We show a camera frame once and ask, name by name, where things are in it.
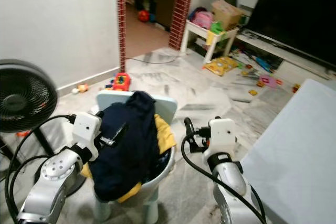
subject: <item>baseboard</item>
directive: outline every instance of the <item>baseboard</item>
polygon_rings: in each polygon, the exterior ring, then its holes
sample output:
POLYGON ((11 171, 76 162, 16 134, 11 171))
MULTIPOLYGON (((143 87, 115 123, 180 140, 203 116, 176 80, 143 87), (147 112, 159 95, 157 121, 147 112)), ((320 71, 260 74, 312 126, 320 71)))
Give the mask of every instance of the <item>baseboard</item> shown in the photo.
POLYGON ((115 73, 119 73, 119 71, 120 67, 112 68, 107 71, 95 74, 94 76, 89 76, 82 80, 60 87, 57 89, 58 97, 62 97, 63 95, 71 93, 72 89, 76 88, 79 84, 87 83, 88 85, 92 85, 105 79, 112 78, 113 75, 115 73))

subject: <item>cardboard box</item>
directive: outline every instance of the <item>cardboard box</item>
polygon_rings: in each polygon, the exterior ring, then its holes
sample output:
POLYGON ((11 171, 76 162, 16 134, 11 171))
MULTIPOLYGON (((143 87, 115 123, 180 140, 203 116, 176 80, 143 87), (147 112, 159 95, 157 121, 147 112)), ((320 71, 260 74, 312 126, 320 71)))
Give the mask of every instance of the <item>cardboard box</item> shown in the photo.
POLYGON ((222 22, 222 28, 226 31, 235 28, 243 12, 237 7, 230 5, 224 0, 217 0, 212 3, 212 12, 215 21, 222 22))

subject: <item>pink bag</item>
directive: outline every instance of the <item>pink bag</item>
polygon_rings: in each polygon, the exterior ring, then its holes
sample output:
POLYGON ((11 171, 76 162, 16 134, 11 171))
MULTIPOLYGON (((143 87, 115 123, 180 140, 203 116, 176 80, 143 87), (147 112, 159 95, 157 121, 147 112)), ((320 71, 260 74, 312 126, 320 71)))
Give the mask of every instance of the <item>pink bag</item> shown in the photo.
POLYGON ((213 20, 214 16, 211 12, 198 12, 195 14, 192 23, 209 30, 213 20))

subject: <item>black tv screen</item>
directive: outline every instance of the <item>black tv screen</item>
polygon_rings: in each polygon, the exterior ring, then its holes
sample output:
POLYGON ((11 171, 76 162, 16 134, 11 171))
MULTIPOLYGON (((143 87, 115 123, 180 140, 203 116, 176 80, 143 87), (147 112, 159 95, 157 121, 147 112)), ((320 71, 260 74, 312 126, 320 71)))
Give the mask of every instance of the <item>black tv screen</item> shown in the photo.
POLYGON ((247 29, 336 67, 336 0, 259 0, 247 29))

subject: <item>navy clothing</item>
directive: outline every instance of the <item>navy clothing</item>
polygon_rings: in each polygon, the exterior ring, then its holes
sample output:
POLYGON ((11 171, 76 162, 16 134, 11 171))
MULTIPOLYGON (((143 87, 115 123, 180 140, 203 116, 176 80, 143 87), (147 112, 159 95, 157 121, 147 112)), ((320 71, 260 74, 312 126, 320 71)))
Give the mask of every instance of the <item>navy clothing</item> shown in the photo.
POLYGON ((154 120, 155 100, 145 92, 135 92, 128 101, 104 110, 102 135, 112 138, 124 124, 129 128, 115 148, 104 147, 89 163, 97 196, 116 200, 145 177, 159 157, 154 120))

